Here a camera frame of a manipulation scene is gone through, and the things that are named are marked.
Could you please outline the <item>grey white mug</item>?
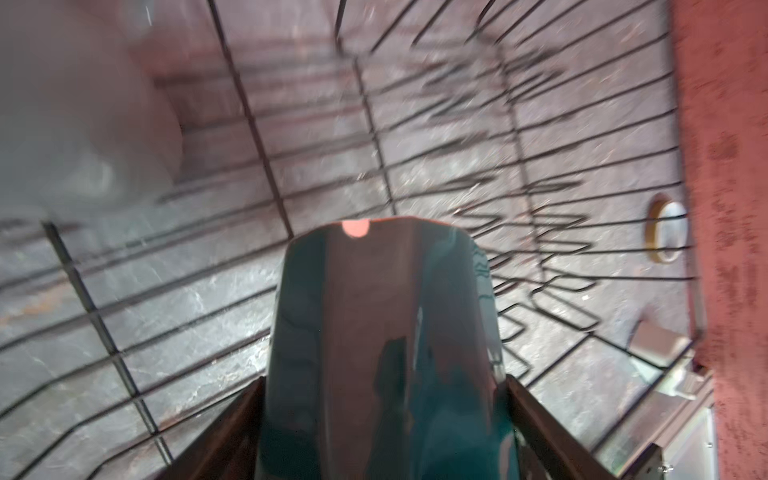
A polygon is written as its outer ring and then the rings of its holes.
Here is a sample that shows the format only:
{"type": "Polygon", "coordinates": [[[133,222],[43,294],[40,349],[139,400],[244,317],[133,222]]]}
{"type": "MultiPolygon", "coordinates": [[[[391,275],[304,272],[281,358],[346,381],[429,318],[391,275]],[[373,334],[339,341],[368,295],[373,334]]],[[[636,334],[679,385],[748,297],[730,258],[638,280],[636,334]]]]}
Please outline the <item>grey white mug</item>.
{"type": "Polygon", "coordinates": [[[182,163],[178,119],[131,49],[150,1],[1,5],[1,216],[84,221],[152,202],[182,163]]]}

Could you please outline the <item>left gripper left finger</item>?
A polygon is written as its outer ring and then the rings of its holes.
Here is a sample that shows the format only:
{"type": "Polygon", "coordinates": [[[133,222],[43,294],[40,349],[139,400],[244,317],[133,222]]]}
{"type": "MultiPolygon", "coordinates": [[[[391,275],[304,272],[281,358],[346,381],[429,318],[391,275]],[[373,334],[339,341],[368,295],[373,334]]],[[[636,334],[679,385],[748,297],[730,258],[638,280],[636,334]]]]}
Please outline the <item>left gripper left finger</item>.
{"type": "Polygon", "coordinates": [[[157,478],[255,478],[266,377],[254,380],[157,478]]]}

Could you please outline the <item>dark green mug white inside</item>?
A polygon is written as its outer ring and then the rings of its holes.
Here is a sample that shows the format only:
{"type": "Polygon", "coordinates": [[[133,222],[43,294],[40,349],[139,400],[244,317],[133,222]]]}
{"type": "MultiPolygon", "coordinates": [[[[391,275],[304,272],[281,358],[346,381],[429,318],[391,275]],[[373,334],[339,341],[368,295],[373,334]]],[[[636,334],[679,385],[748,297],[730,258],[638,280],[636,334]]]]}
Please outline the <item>dark green mug white inside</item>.
{"type": "Polygon", "coordinates": [[[485,253],[415,217],[295,238],[270,335],[260,479],[517,479],[485,253]]]}

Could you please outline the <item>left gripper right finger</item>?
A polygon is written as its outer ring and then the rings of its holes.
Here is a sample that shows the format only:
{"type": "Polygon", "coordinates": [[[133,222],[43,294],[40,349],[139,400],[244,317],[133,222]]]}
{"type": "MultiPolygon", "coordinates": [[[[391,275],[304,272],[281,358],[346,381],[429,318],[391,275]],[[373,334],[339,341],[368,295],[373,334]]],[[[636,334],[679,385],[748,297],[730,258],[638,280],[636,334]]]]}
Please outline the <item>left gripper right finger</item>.
{"type": "Polygon", "coordinates": [[[515,377],[505,385],[512,423],[552,479],[615,479],[515,377]]]}

